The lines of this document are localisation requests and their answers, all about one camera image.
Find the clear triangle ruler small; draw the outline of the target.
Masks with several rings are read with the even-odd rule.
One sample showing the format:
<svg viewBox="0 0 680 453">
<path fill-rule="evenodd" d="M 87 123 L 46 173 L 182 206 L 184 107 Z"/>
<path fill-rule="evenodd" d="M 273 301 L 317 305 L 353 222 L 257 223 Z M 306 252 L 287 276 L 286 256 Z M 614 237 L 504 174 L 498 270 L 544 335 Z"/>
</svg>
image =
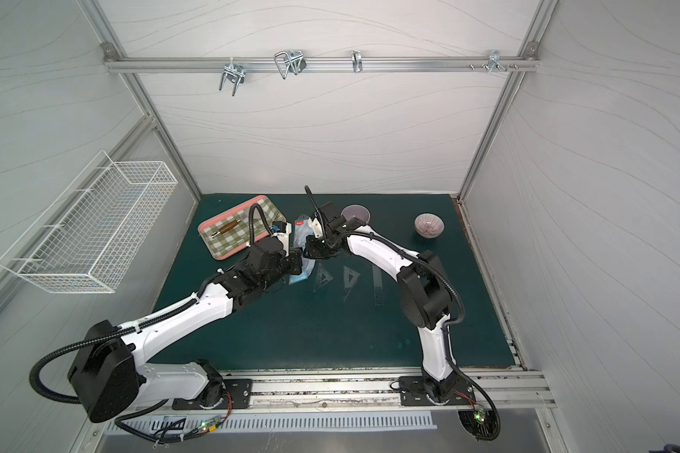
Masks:
<svg viewBox="0 0 680 453">
<path fill-rule="evenodd" d="M 343 301 L 346 302 L 360 279 L 360 273 L 345 266 L 343 269 Z"/>
</svg>

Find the clear triangle ruler large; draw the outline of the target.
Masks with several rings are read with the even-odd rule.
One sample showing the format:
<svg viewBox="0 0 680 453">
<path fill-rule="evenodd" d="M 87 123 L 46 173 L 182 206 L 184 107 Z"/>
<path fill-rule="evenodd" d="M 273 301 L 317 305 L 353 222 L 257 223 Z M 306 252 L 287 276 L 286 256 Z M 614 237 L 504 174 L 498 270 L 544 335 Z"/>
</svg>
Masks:
<svg viewBox="0 0 680 453">
<path fill-rule="evenodd" d="M 334 279 L 334 277 L 331 275 L 328 269 L 321 262 L 317 262 L 315 264 L 314 272 L 315 272 L 315 283 L 313 288 L 314 293 L 319 291 L 321 288 L 329 284 Z"/>
</svg>

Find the clear straight ruler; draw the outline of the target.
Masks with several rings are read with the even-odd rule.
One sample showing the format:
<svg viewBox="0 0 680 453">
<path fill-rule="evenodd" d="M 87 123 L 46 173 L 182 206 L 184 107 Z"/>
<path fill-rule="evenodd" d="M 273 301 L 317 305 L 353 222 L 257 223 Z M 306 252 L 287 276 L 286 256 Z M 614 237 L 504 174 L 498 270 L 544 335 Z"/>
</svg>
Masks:
<svg viewBox="0 0 680 453">
<path fill-rule="evenodd" d="M 383 307 L 385 305 L 385 300 L 383 299 L 383 272 L 376 265 L 372 266 L 372 281 L 374 304 L 376 307 Z"/>
</svg>

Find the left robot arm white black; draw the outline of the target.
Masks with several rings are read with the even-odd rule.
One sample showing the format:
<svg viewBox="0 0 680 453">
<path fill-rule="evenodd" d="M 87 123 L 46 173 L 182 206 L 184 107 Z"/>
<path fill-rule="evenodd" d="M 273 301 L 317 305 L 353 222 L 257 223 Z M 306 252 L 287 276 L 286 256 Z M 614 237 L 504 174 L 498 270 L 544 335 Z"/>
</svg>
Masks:
<svg viewBox="0 0 680 453">
<path fill-rule="evenodd" d="M 213 409 L 225 401 L 223 377 L 206 360 L 150 364 L 150 359 L 188 334 L 226 318 L 259 299 L 288 275 L 301 271 L 302 251 L 266 237 L 230 270 L 206 279 L 187 298 L 152 315 L 115 326 L 102 321 L 88 330 L 68 372 L 89 419 L 101 423 L 129 407 L 154 400 L 182 399 Z"/>
</svg>

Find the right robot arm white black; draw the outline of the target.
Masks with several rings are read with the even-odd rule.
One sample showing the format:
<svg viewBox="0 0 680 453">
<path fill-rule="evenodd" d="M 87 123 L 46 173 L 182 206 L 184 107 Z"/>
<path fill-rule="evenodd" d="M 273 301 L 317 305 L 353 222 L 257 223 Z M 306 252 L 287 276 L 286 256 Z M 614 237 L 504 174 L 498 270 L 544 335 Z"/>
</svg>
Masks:
<svg viewBox="0 0 680 453">
<path fill-rule="evenodd" d="M 327 260 L 342 251 L 363 258 L 396 281 L 400 307 L 416 326 L 422 350 L 423 387 L 430 402 L 448 402 L 457 381 L 450 347 L 451 304 L 459 296 L 436 254 L 417 253 L 381 236 L 367 223 L 347 219 L 334 204 L 312 201 L 313 233 L 303 247 L 308 259 Z"/>
</svg>

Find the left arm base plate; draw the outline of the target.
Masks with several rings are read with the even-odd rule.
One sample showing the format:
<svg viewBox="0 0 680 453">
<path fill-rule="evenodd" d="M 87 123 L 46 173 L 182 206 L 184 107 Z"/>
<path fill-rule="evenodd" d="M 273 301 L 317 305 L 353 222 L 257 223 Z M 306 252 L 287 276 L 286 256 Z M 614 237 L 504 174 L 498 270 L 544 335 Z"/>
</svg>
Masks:
<svg viewBox="0 0 680 453">
<path fill-rule="evenodd" d="M 249 407 L 252 385 L 252 379 L 224 379 L 221 384 L 210 382 L 197 398 L 176 398 L 171 407 L 175 411 L 244 410 Z"/>
</svg>

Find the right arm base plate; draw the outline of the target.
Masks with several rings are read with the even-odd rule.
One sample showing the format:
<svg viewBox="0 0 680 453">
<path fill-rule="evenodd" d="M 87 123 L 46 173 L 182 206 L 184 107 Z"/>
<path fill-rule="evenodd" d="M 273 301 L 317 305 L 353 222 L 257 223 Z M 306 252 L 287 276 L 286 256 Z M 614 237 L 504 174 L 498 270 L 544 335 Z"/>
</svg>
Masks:
<svg viewBox="0 0 680 453">
<path fill-rule="evenodd" d="M 425 376 L 403 376 L 389 384 L 400 395 L 403 407 L 476 405 L 473 387 L 462 377 L 449 375 L 443 381 Z"/>
</svg>

